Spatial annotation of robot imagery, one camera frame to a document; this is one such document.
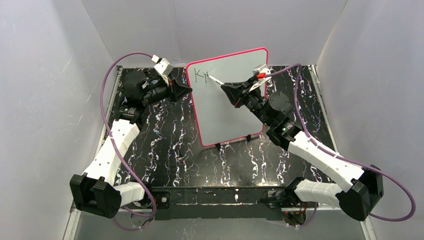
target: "gray wall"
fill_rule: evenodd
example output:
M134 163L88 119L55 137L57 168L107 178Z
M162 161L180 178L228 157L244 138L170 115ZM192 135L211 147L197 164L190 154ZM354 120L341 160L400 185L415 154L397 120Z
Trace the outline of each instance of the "gray wall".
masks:
M0 63L0 239L61 239L112 59L81 1L2 0Z
M82 0L113 59L173 64L266 47L269 63L316 64L346 0ZM146 58L126 66L151 66Z
M417 212L406 222L371 218L378 239L424 236L424 2L349 0L317 63L339 151L406 185ZM406 195L388 180L373 213L401 217Z

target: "pink whiteboard frame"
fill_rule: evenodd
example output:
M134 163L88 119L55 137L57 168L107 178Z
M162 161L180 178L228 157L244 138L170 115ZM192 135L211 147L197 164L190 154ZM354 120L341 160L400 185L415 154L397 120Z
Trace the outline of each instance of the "pink whiteboard frame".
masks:
M189 67L192 64L203 63L203 62L207 62L207 61L211 61L211 60L215 60L215 59L221 59L221 58L231 57L231 56L234 56L234 55L245 54L245 53L254 52L254 51L258 51L258 50L265 50L266 51L266 64L268 64L268 55L269 55L268 49L266 47L258 47L258 48L253 48L253 49L249 49L249 50L244 50L244 51L239 51L239 52L233 52L233 53L225 54L225 55L222 55L222 56L215 56L215 57L211 57L211 58L206 58L206 59L202 59L202 60L190 62L185 67L185 72L188 73ZM191 88L192 85L190 83L189 74L187 74L187 81L188 81L188 86ZM193 101L194 117L196 118L196 126L197 126L197 130L199 132L200 144L203 147L209 147L209 146L212 146L212 145L215 145L215 144L229 142L229 141L232 141L232 140L241 139L241 138L246 137L246 136L239 136L239 137L235 137L233 139L228 139L228 140L225 140L225 141L222 141L222 142L216 142L216 143L212 143L212 144L209 144L209 145L204 145L203 142L202 142L202 134L200 132L200 127L199 127L199 122L198 122L198 115L196 113L195 100L193 98L193 93L190 93L190 94L191 94L191 100ZM267 83L265 83L265 89L264 89L264 93L263 94L264 94L265 97L267 96ZM251 133L251 135L262 133L262 131L264 130L264 128L265 128L265 125L262 125L262 130L261 131L256 132L256 133Z

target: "marker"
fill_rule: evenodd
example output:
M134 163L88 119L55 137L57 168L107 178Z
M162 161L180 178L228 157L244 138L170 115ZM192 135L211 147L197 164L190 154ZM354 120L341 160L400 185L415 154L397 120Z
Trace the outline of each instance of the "marker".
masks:
M215 77L211 76L211 75L207 75L210 79L214 80L215 83L219 84L219 85L223 85L224 83L218 79L216 79Z

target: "metal frame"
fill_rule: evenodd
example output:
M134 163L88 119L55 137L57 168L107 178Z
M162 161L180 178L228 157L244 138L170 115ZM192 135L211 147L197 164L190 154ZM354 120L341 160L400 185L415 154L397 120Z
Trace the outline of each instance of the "metal frame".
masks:
M333 132L330 128L329 119L327 117L327 110L324 105L323 94L321 93L320 80L317 74L317 65L309 65L308 68L310 71L310 75L312 76L313 86L315 87L315 90L318 96L318 101L319 101L319 104L321 105L322 114L324 115L325 124L327 125L328 133L330 134L331 141L334 146L334 150L338 152L339 150L337 149L336 141L334 140ZM363 231L363 234L365 235L366 240L377 240L376 234L373 229L373 225L371 224L371 221L370 221L370 217L367 217L365 221L361 221L360 225L362 227L362 231Z
M117 76L116 76L115 83L114 83L113 90L112 90L112 95L110 96L109 105L108 105L107 112L106 112L107 118L109 118L109 116L111 114L111 108L112 108L112 105L113 105L113 101L115 99L113 97L114 96L113 94L116 92L116 90L118 88L119 80L120 80L120 77L122 75L123 69L124 68L122 66L118 67ZM324 101L323 101L323 98L322 98L320 81L318 79L318 74L317 74L317 71L316 71L316 65L309 65L308 69L309 69L311 76L312 76L312 83L313 83L313 86L315 87L317 97L318 97L318 101L319 101L321 108L322 108L322 113L323 113L325 123L326 123L327 128L328 128L328 132L329 132L330 137L331 137L331 141L333 142L334 150L338 151L337 147L336 147L335 139L333 137L333 134L332 134L329 122L328 122L327 111L324 107L325 105L324 105ZM102 129L101 129L101 135L99 137L99 142L98 142L98 145L97 145L96 153L99 151L100 147L102 146L103 136L104 136L105 132L106 132L106 127L103 126ZM321 205L318 208L318 210L319 211L341 211L340 209L333 208L333 207L328 206L328 205ZM134 211L136 211L136 212L148 212L147 209L134 209ZM295 211L295 210L293 208L282 208L282 211ZM72 204L72 207L70 209L68 224L66 226L66 230L65 230L65 233L64 233L64 236L63 236L64 240L73 240L75 238L75 234L76 234L76 231L77 231L80 216L81 216L81 212L75 208L74 204ZM361 227L362 227L362 230L363 230L363 233L364 233L366 240L377 240L369 217L365 221L360 222L360 224L361 224Z

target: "purple cable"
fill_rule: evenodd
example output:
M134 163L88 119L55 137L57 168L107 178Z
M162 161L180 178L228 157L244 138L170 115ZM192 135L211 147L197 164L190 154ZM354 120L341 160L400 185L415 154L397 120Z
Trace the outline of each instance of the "purple cable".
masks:
M312 220L315 218L315 214L317 213L317 208L318 208L318 202L315 202L315 207L313 208L312 216L310 216L309 220L306 221L304 224L299 225L299 227L305 227L306 225L308 225L312 222Z
M139 51L136 51L136 52L131 52L131 53L128 53L128 54L125 54L125 55L123 55L123 56L121 56L120 58L118 58L116 61L114 61L113 63L112 63L112 65L110 65L110 67L109 67L109 69L107 70L107 72L106 72L106 75L104 76L104 79L103 79L103 84L101 85L101 91L100 91L100 111L101 111L101 117L103 118L103 122L104 122L104 125L106 126L106 131L107 131L107 134L109 135L109 137L110 137L110 141L112 142L112 145L113 145L113 148L115 149L115 152L116 152L116 155L118 156L118 158L120 159L120 161L121 161L121 163L122 163L122 165L126 168L126 170L128 170L128 172L129 172L129 174L133 177L133 178L135 178L135 180L141 185L141 187L144 189L144 191L145 191L145 193L147 194L147 196L148 196L148 199L150 199L150 201L151 201L151 205L152 205L152 207L153 207L153 209L152 209L152 212L150 213L150 214L140 214L140 213L138 213L138 212L135 212L135 211L133 211L133 210L131 210L131 209L129 209L128 207L126 207L126 206L124 206L124 208L128 211L128 212L130 212L130 213L132 213L132 214L134 214L134 215L136 215L136 216L140 216L140 217L145 217L145 218L150 218L150 217L153 217L154 215L155 215L155 213L156 213L156 203L155 203L155 198L153 197L153 195L152 195L152 193L149 191L149 189L146 187L146 185L142 182L142 180L136 175L136 173L131 169L131 167L125 162L125 160L124 160L124 158L122 157L122 155L121 155L121 153L119 152L119 150L118 150L118 147L117 147L117 144L115 143L115 140L114 140L114 138L113 138L113 136L112 136L112 131L111 131L111 128L109 127L109 123L108 123L108 120L106 119L106 115L105 115L105 108L103 107L103 94L105 93L105 86L106 86L106 81L108 80L108 76L109 76L109 74L111 73L111 71L112 71L112 69L115 67L115 65L119 62L119 61L121 61L122 59L124 59L124 58L126 58L126 57L128 57L128 56L131 56L131 55L136 55L136 54L141 54L141 55L145 55L145 56L147 56L147 57L149 57L149 58L152 58L152 56L151 55L149 55L149 54L147 54L147 53L144 53L144 52L139 52ZM115 220L113 220L113 222L118 226L118 227L120 227L120 228L122 228L122 229L125 229L125 230L131 230L131 229L133 229L133 228L126 228L126 227L123 227L123 226L121 226L121 225L119 225Z
M145 225L143 225L143 226L140 226L140 227L126 227L126 226L122 226L121 224L119 224L117 221L116 221L116 219L115 218L112 218L112 221L113 221L113 223L116 225L116 226L118 226L118 227L120 227L121 229L123 229L123 230L127 230L127 231L138 231L138 230L142 230L142 229L144 229L145 227L147 227L147 226L149 226L152 222L153 222L153 220L151 220L151 221L149 221L147 224L145 224Z
M322 146L318 145L318 143L315 141L315 139L311 136L311 134L309 133L308 129L306 128L305 121L302 118L301 111L299 109L299 103L298 103L298 84L299 84L299 80L300 80L300 77L301 77L301 68L302 68L302 65L300 63L296 63L296 64L290 65L290 66L288 66L288 67L286 67L286 68L284 68L282 70L279 70L277 72L274 72L274 73L265 75L265 77L272 77L272 76L275 76L275 75L284 73L287 70L289 70L289 69L291 69L293 67L296 67L296 66L297 66L297 75L296 75L296 82L294 83L294 107L296 108L296 113L297 113L297 116L299 117L300 123L301 123L301 125L303 127L303 131L305 132L305 134L306 134L306 136L308 138L311 138L310 141L312 142L312 144L314 144L318 149L320 149L324 153L326 153L326 154L334 157L334 156L336 156L335 153L333 153L333 152L331 152L331 151L323 148ZM360 162L357 162L355 160L351 160L351 159L348 159L348 158L343 157L343 156L340 156L340 155L337 155L336 158L339 159L339 160L342 160L342 161L351 163L351 164L355 164L355 165L361 166L361 167L363 167L365 169L371 170L374 173L378 173L378 174L381 174L381 175L385 176L386 178L390 179L393 183L395 183L396 185L398 185L406 193L406 195L408 196L408 198L409 198L409 200L411 202L411 210L410 210L410 212L406 216L399 217L399 218L390 218L390 217L378 216L378 215L375 215L375 214L372 214L372 213L369 214L370 216L372 216L372 217L374 217L376 219L380 219L380 220L384 220L384 221L389 221L389 222L402 222L402 221L405 221L405 220L410 219L414 215L415 210L416 210L416 203L415 203L414 197L412 196L411 192L402 183L400 183L398 180L396 180L395 178L393 178L389 174L387 174L387 173L385 173L385 172L383 172L383 171L381 171L381 170L379 170L377 168L374 168L374 167L371 167L371 166L367 166L367 165L365 165L363 163L360 163Z

